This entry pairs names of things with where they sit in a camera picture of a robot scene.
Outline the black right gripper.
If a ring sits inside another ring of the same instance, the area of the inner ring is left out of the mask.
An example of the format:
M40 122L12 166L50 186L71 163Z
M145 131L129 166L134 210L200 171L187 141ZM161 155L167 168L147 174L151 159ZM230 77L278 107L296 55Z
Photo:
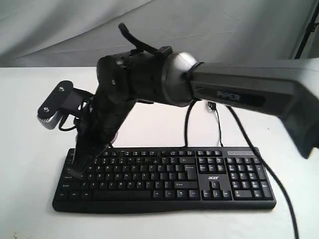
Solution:
M67 171L79 179L96 156L111 145L119 128L132 110L132 88L130 83L100 83L94 94L76 89L82 105L77 126L76 147L71 155Z

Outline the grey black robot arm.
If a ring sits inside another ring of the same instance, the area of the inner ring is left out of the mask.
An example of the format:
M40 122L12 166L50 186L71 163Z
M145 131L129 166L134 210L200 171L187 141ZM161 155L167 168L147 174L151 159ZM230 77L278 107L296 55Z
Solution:
M278 117L300 155L319 145L319 62L204 63L186 52L121 53L96 66L98 88L82 110L72 165L81 177L139 100L186 107L208 100Z

